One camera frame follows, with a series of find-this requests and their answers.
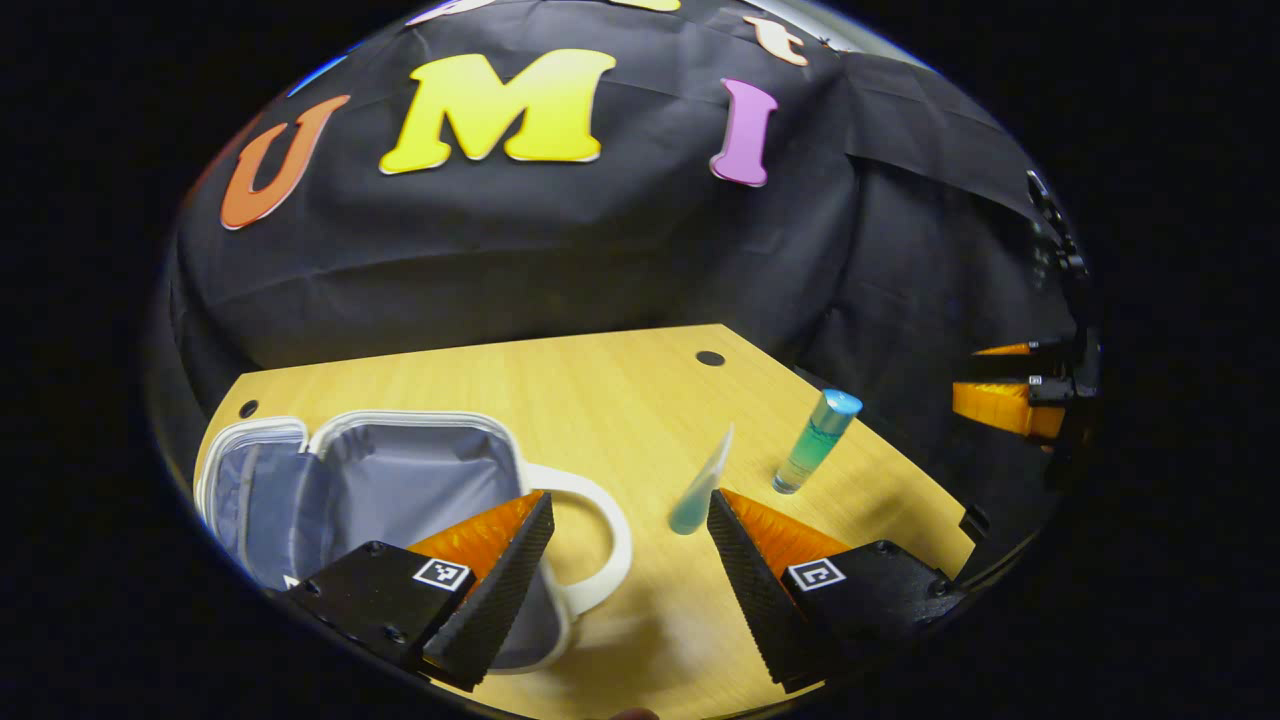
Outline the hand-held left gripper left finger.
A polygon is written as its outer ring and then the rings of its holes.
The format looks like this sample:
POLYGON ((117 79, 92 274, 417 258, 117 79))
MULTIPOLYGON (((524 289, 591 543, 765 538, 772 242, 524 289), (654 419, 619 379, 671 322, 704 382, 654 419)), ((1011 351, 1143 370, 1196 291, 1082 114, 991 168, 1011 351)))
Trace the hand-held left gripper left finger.
POLYGON ((401 671, 472 691, 490 671, 556 529, 534 491, 408 548, 370 541, 285 602, 401 671))

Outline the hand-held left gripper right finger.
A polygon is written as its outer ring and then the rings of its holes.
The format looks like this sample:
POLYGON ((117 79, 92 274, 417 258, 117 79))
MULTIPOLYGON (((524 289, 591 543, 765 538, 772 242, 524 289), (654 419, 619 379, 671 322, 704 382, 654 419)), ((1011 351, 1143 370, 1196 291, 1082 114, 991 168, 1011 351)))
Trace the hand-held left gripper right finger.
POLYGON ((887 664, 969 607, 969 593, 890 539, 847 546, 730 489, 707 529, 771 680, 795 692, 887 664))

